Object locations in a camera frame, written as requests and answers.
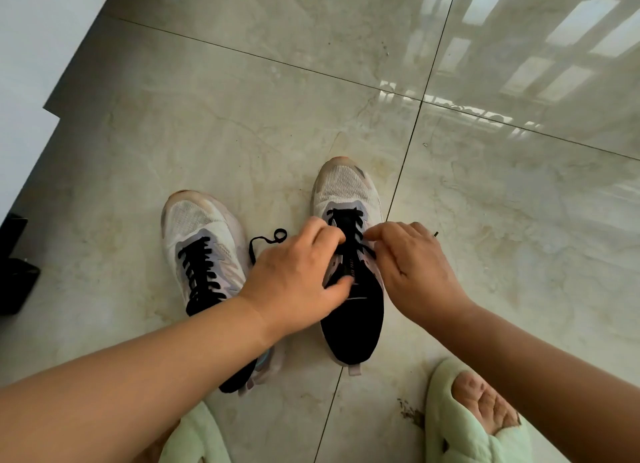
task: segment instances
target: person's left hand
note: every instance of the person's left hand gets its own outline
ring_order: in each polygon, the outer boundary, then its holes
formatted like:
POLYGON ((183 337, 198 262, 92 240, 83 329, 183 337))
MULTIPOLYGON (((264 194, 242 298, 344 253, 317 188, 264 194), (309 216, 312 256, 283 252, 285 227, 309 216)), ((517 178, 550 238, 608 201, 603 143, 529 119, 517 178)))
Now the person's left hand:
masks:
POLYGON ((353 278, 324 289, 324 273, 339 243, 337 227, 309 217, 297 236, 265 250, 238 294, 264 320, 275 340, 322 320, 349 296, 353 278))

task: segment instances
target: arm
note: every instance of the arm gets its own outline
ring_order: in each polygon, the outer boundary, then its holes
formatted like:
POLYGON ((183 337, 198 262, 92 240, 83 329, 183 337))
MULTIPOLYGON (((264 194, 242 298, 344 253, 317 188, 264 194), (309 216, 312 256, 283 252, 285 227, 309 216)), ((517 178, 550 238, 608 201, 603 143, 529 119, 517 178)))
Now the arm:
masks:
POLYGON ((3 461, 131 460, 247 362, 344 301, 350 278, 322 287, 342 240, 311 218, 260 256, 238 297, 0 389, 3 461))
POLYGON ((473 367, 567 458, 635 461, 640 389, 475 305, 427 229, 387 222, 376 242, 388 294, 412 321, 473 367))

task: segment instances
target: white furniture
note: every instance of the white furniture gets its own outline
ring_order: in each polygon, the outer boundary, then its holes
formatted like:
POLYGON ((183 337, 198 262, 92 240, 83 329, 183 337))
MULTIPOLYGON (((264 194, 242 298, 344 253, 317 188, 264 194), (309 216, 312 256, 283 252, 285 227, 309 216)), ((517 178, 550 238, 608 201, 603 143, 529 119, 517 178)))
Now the white furniture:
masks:
POLYGON ((42 107, 105 0, 0 0, 0 223, 58 118, 42 107))

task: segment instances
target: shoe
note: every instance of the shoe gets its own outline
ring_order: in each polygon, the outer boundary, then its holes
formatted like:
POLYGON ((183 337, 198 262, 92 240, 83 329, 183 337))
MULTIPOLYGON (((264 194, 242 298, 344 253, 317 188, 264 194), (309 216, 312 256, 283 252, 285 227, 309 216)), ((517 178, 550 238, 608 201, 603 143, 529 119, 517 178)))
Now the shoe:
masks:
MULTIPOLYGON (((206 193, 181 190, 166 201, 160 224, 164 253, 187 315, 240 292, 250 269, 249 244, 244 229, 222 203, 206 193)), ((222 383, 220 390, 243 394, 279 370, 283 359, 284 349, 277 344, 222 383)))
POLYGON ((359 374, 373 353, 384 318, 384 287, 376 255, 362 233, 382 222, 380 198, 371 177, 345 156, 327 161, 316 178, 311 212, 340 228, 346 241, 336 248, 324 276, 325 287, 344 275, 355 279, 349 297, 321 322, 338 363, 359 374))

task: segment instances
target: forearm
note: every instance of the forearm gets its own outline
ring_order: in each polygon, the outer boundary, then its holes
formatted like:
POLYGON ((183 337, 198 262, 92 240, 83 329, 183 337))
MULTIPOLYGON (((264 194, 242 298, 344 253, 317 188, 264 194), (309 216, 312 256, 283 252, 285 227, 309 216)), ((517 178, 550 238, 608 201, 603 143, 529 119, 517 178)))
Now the forearm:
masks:
POLYGON ((3 461, 123 462, 275 340, 234 298, 0 390, 3 461))
POLYGON ((640 389, 481 308, 425 327, 572 461, 640 452, 640 389))

